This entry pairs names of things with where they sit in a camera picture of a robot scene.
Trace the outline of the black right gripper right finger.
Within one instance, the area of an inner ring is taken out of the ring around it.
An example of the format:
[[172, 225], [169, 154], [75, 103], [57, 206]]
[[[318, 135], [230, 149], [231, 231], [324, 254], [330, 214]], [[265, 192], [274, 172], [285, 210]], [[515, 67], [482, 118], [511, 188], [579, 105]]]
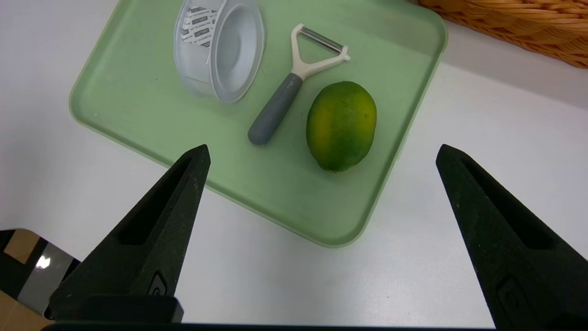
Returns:
[[466, 153], [435, 165], [495, 327], [585, 331], [587, 260]]

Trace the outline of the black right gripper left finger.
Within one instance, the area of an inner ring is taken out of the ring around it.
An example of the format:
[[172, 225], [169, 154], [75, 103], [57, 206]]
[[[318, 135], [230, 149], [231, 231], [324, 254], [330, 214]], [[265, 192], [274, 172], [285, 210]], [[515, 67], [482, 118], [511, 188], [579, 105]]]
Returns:
[[175, 297], [211, 164], [185, 152], [50, 297], [55, 322], [180, 322]]

